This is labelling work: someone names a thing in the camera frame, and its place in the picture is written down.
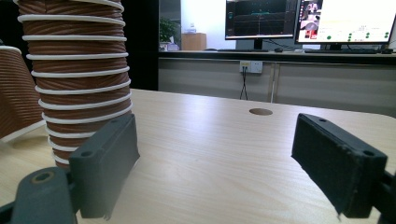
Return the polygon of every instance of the brown box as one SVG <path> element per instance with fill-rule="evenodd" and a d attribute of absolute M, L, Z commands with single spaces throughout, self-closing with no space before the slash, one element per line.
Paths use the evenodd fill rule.
<path fill-rule="evenodd" d="M 182 50 L 203 50 L 206 49 L 206 34 L 182 34 Z"/>

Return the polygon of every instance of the image on screen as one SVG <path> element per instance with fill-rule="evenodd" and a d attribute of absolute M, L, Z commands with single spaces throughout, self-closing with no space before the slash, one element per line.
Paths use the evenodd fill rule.
<path fill-rule="evenodd" d="M 293 38 L 297 0 L 227 0 L 225 39 Z"/>
<path fill-rule="evenodd" d="M 395 0 L 299 1 L 296 44 L 387 44 L 390 40 Z"/>

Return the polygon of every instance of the power cord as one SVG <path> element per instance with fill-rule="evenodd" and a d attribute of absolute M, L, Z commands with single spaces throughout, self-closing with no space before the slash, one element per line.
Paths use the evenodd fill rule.
<path fill-rule="evenodd" d="M 247 84 L 246 84 L 246 80 L 247 80 L 247 70 L 248 68 L 246 66 L 242 67 L 242 78 L 244 79 L 244 85 L 242 86 L 242 90 L 241 90 L 241 95 L 239 96 L 239 99 L 242 100 L 242 94 L 245 92 L 245 96 L 248 99 L 248 93 L 247 93 Z"/>

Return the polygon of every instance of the keyboard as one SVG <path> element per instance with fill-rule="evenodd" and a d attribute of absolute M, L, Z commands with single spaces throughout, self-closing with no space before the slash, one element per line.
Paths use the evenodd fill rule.
<path fill-rule="evenodd" d="M 328 53 L 328 54 L 377 54 L 376 49 L 306 49 L 305 53 Z"/>
<path fill-rule="evenodd" d="M 269 49 L 218 49 L 218 52 L 269 52 Z"/>

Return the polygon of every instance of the wooden table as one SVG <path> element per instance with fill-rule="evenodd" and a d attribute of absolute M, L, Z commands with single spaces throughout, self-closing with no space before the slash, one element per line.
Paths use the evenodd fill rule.
<path fill-rule="evenodd" d="M 396 170 L 396 119 L 376 114 L 132 90 L 139 153 L 109 221 L 78 223 L 340 223 L 291 155 L 299 113 L 325 118 L 389 156 Z M 269 116 L 249 113 L 265 108 Z M 0 204 L 19 181 L 53 166 L 44 127 L 0 145 Z M 368 219 L 345 223 L 376 223 Z"/>

